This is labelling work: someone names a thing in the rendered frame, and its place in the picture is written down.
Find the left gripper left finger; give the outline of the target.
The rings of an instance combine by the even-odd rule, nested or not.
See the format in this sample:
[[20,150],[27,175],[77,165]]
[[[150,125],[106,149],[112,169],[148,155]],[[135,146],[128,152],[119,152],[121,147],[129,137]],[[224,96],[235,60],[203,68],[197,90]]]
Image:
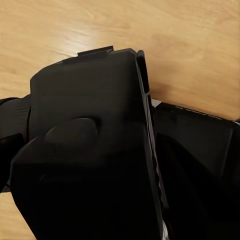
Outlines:
[[24,146],[21,133],[0,138],[0,193],[10,178],[11,160]]

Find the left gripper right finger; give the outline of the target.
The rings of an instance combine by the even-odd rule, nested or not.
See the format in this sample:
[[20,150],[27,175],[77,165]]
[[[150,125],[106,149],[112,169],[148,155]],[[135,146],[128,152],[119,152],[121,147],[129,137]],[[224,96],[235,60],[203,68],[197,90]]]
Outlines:
[[240,198],[175,138],[155,152],[176,240],[240,240]]

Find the digital camera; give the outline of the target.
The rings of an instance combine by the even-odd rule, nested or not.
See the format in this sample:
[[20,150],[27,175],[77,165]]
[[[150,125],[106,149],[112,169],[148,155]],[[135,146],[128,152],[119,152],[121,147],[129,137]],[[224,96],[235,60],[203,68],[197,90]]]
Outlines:
[[163,240],[164,203],[145,53],[113,45],[44,67],[0,99],[0,139],[21,133],[1,193],[36,240]]

